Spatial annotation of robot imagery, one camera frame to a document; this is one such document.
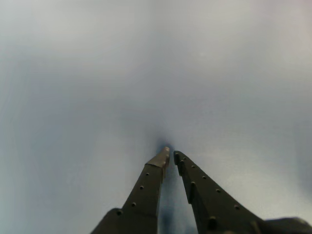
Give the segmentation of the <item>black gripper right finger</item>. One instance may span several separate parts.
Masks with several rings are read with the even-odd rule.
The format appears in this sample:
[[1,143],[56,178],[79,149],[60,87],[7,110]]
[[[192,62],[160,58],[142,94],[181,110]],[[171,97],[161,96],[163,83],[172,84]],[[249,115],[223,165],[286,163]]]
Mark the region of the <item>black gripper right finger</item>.
[[221,188],[189,157],[174,151],[174,162],[182,177],[200,234],[260,234],[255,214]]

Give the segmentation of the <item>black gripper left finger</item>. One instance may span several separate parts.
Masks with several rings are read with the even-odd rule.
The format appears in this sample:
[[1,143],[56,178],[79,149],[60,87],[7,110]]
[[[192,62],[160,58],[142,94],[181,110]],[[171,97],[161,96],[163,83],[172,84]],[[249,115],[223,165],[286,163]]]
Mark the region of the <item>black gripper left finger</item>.
[[169,165],[170,148],[149,160],[122,208],[111,209],[93,234],[156,234],[161,185]]

